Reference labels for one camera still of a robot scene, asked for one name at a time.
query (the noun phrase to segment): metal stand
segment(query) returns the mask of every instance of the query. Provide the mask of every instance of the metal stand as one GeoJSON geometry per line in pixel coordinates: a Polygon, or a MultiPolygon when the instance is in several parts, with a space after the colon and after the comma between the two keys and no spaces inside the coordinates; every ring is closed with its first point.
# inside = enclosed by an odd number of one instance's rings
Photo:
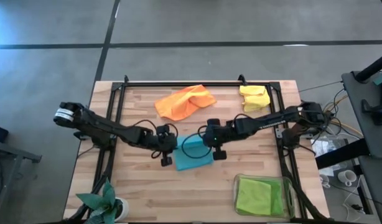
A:
{"type": "Polygon", "coordinates": [[[6,195],[11,190],[12,181],[14,180],[15,175],[18,173],[22,160],[30,159],[33,163],[39,163],[42,158],[42,156],[40,155],[36,155],[30,152],[24,151],[22,149],[16,149],[14,147],[8,146],[7,144],[0,142],[0,159],[2,154],[12,156],[12,160],[14,162],[12,163],[11,168],[8,171],[5,171],[6,175],[4,178],[3,186],[1,186],[2,190],[0,192],[0,209],[5,202],[4,199],[6,198],[6,195]]]}
{"type": "Polygon", "coordinates": [[[340,149],[325,153],[324,155],[315,158],[315,161],[317,162],[318,169],[323,169],[338,164],[339,162],[354,159],[358,156],[367,156],[369,154],[370,151],[366,145],[365,139],[360,139],[347,144],[340,149]]]}
{"type": "Polygon", "coordinates": [[[15,156],[22,156],[24,159],[30,159],[32,162],[40,162],[42,156],[36,155],[22,149],[16,149],[0,142],[0,153],[12,154],[15,156]]]}

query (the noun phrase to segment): orange cloth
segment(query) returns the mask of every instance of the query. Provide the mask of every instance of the orange cloth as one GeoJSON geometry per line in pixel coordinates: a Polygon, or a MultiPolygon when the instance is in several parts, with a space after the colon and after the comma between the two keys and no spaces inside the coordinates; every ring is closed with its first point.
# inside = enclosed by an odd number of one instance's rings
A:
{"type": "Polygon", "coordinates": [[[189,86],[155,102],[159,116],[178,121],[199,108],[216,103],[216,99],[203,85],[189,86]]]}

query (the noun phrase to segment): concrete floor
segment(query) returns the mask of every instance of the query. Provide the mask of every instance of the concrete floor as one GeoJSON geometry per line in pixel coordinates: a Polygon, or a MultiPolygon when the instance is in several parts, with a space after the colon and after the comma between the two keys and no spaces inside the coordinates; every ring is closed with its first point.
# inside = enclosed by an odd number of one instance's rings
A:
{"type": "MultiPolygon", "coordinates": [[[[114,0],[0,0],[0,44],[102,44],[113,5],[114,0]]],[[[309,40],[382,40],[380,1],[122,0],[111,42],[309,40]]],[[[0,50],[0,126],[10,131],[10,145],[43,155],[40,164],[24,163],[0,223],[61,219],[79,142],[52,118],[61,101],[89,102],[101,52],[0,50]]],[[[338,81],[380,56],[382,45],[109,49],[101,79],[234,80],[242,73],[250,80],[297,80],[304,89],[338,81]]],[[[300,95],[326,103],[341,88],[300,95]]],[[[358,128],[348,101],[338,117],[358,128]]],[[[345,220],[341,203],[347,193],[325,194],[331,217],[345,220]]],[[[378,220],[370,215],[359,222],[378,220]]]]}

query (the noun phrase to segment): potted plant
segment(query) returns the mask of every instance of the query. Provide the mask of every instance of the potted plant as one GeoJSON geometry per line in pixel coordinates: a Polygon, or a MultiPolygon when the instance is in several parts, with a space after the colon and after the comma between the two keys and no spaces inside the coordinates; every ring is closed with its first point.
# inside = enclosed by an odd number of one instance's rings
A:
{"type": "Polygon", "coordinates": [[[97,194],[77,194],[77,197],[90,209],[92,213],[86,224],[114,224],[129,213],[128,202],[115,197],[115,191],[107,179],[103,189],[103,196],[97,194]]]}

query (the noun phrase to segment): lime green towel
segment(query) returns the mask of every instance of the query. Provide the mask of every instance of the lime green towel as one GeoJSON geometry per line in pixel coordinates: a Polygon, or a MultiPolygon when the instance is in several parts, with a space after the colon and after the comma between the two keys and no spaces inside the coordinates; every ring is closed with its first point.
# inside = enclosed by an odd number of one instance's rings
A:
{"type": "Polygon", "coordinates": [[[240,178],[236,209],[245,215],[283,215],[281,182],[240,178]]]}
{"type": "Polygon", "coordinates": [[[282,186],[277,180],[257,180],[271,185],[271,215],[283,215],[282,186]]]}
{"type": "Polygon", "coordinates": [[[236,208],[255,215],[270,215],[271,185],[240,178],[236,208]]]}

